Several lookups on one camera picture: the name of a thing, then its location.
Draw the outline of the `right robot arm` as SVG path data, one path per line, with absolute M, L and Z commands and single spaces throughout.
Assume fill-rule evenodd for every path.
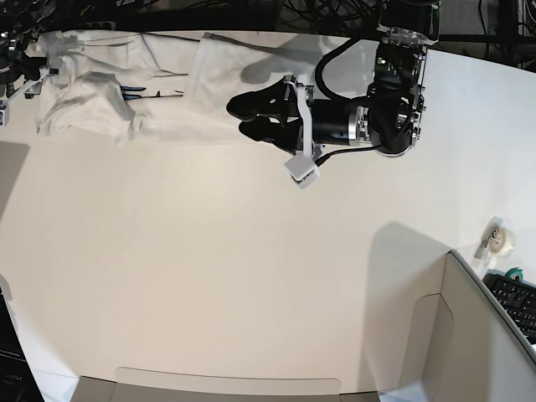
M 46 58 L 28 56 L 26 50 L 56 10 L 56 1 L 1 1 L 1 106 L 25 92 L 15 88 L 19 79 L 30 86 L 43 79 Z

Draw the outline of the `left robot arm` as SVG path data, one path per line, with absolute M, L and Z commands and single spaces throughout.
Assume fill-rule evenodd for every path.
M 359 32 L 322 56 L 313 85 L 286 75 L 265 89 L 234 96 L 226 110 L 240 120 L 239 130 L 246 137 L 293 156 L 309 151 L 318 166 L 342 153 L 400 156 L 420 136 L 422 78 L 428 48 L 439 37 L 440 7 L 438 1 L 376 6 L 379 44 L 364 95 L 340 95 L 324 80 L 327 65 L 364 38 Z

